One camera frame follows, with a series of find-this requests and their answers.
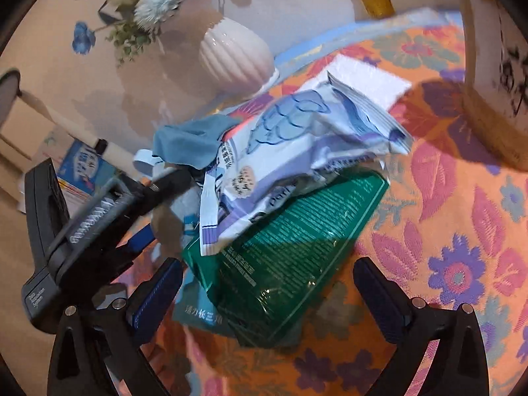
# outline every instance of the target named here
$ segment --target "beige surface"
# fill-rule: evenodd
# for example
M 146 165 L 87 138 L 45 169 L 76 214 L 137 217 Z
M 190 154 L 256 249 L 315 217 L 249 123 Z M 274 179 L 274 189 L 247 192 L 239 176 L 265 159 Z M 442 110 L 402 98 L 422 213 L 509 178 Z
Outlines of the beige surface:
M 0 190 L 0 352 L 27 396 L 44 396 L 53 336 L 31 326 L 20 301 L 33 269 L 25 216 Z

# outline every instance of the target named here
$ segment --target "vase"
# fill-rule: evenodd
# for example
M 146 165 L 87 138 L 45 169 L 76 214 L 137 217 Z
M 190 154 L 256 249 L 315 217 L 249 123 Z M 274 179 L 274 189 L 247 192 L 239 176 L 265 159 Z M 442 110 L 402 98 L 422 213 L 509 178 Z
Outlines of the vase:
M 209 24 L 199 60 L 220 89 L 245 98 L 267 91 L 279 77 L 266 42 L 225 17 Z

